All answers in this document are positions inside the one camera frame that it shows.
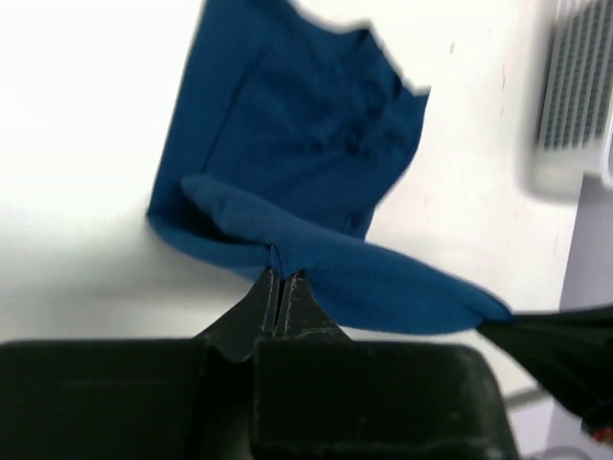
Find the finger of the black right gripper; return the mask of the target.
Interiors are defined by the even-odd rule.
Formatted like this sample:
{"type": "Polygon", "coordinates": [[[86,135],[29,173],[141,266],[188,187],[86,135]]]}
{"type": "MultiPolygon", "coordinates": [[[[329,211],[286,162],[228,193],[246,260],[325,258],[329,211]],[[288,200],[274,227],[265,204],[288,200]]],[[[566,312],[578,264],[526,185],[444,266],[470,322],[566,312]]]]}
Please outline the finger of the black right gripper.
{"type": "Polygon", "coordinates": [[[478,332],[514,358],[565,409],[612,418],[612,308],[519,314],[478,332]]]}

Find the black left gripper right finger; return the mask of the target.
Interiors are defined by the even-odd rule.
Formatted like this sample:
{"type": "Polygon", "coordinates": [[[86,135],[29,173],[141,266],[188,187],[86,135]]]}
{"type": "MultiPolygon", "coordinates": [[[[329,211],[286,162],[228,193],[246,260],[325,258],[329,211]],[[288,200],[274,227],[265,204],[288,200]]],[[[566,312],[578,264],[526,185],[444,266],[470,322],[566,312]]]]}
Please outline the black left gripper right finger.
{"type": "Polygon", "coordinates": [[[353,341],[304,274],[272,285],[253,354],[258,459],[515,459],[496,378],[464,345],[353,341]]]}

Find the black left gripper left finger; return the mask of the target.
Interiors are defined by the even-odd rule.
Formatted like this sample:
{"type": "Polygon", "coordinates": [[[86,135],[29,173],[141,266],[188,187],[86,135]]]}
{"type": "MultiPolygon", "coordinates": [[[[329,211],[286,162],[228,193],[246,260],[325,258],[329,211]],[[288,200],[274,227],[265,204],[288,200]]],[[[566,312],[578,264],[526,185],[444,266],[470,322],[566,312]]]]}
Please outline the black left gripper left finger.
{"type": "Polygon", "coordinates": [[[248,448],[255,343],[281,282],[264,271],[181,339],[19,340],[1,347],[5,459],[217,459],[248,448]]]}

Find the blue Mickey print t-shirt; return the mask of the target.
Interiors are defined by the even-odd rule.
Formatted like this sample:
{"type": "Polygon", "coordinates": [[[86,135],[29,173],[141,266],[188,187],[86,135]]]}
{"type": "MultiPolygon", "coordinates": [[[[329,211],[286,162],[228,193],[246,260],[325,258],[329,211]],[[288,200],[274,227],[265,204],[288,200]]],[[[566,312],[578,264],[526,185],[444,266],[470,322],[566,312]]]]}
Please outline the blue Mickey print t-shirt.
{"type": "Polygon", "coordinates": [[[481,288],[365,240],[418,149],[426,104],[367,28],[329,31],[286,1],[209,1],[148,221],[249,279],[304,272],[342,326],[450,334],[507,321],[481,288]]]}

